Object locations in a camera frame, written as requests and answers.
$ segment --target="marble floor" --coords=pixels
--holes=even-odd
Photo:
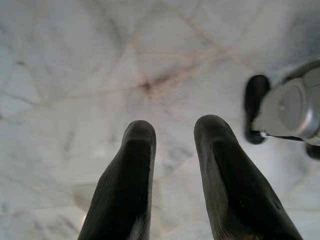
[[[0,239],[75,240],[137,119],[156,129],[151,240],[212,240],[193,130],[223,117],[306,240],[320,162],[248,144],[245,83],[320,57],[319,0],[0,0]]]

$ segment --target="rubber tire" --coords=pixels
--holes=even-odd
[[[261,144],[265,141],[265,138],[260,135],[259,131],[252,130],[252,123],[259,113],[264,96],[270,89],[270,81],[264,75],[255,75],[251,77],[246,84],[244,94],[244,136],[249,143],[254,145]]]
[[[310,158],[320,160],[320,146],[314,146],[307,143],[305,145],[305,151]]]

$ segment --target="white marble tile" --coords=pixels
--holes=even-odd
[[[112,39],[125,46],[159,0],[85,0],[88,10],[98,19],[96,27],[107,30]]]
[[[196,160],[193,126],[175,119],[160,108],[154,115],[153,125],[156,130],[157,154],[160,164],[155,167],[155,178],[165,178],[174,173],[188,160]]]
[[[195,25],[224,47],[234,45],[259,12],[263,0],[203,0]]]
[[[170,8],[179,12],[186,19],[193,16],[202,1],[203,0],[164,0]]]
[[[166,233],[162,221],[161,184],[159,180],[153,178],[150,239],[158,239]]]
[[[182,54],[140,54],[138,56],[141,70],[150,84],[158,84],[163,79],[192,71],[197,55]]]
[[[97,29],[99,19],[77,0],[38,3],[25,62],[44,100],[65,96],[97,68],[114,67],[121,46],[107,29]]]
[[[16,64],[10,81],[2,88],[2,91],[33,104],[41,103],[35,81],[23,65]]]
[[[121,145],[130,122],[152,124],[156,109],[142,88],[72,98],[55,104],[59,142],[72,183],[97,182]]]
[[[210,41],[163,4],[156,5],[145,17],[134,43],[137,52],[143,54],[194,54],[213,48]]]
[[[225,55],[206,58],[194,74],[187,75],[176,89],[165,92],[159,102],[192,126],[207,114],[219,115],[226,121],[240,120],[243,91],[251,73]]]
[[[174,230],[160,240],[213,240],[210,225],[201,221],[190,222]]]
[[[18,0],[0,1],[0,87],[11,77],[35,13]]]
[[[0,135],[3,212],[72,204],[50,109],[2,120]]]
[[[0,215],[0,239],[34,240],[30,215],[26,212]]]
[[[173,231],[192,219],[192,201],[187,188],[188,182],[181,171],[158,182],[160,220],[165,232]]]
[[[320,3],[311,0],[265,1],[243,38],[232,50],[255,71],[278,83],[301,64],[320,56]]]
[[[287,213],[303,239],[319,239],[319,211],[288,211]]]
[[[86,213],[77,207],[33,210],[29,213],[34,240],[77,239]]]
[[[186,181],[187,191],[192,204],[192,219],[202,221],[210,225],[206,208],[204,190],[202,186],[202,177],[198,156],[185,162],[179,169]]]
[[[82,96],[96,92],[112,91],[137,87],[143,83],[143,77],[138,65],[136,52],[128,44],[115,68],[102,66],[88,79],[83,81],[69,96]]]
[[[0,116],[1,118],[24,112],[35,107],[35,104],[16,96],[2,93],[0,94]]]
[[[286,196],[283,204],[290,209],[320,211],[320,170],[312,169],[301,182]]]

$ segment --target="black wheel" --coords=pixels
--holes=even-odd
[[[252,130],[252,123],[259,113],[260,104],[270,90],[269,79],[264,75],[255,75],[246,84],[244,94],[245,129],[244,136],[251,144],[261,144],[265,138],[259,131]]]
[[[310,158],[320,160],[320,146],[314,146],[307,143],[305,145],[305,151]]]

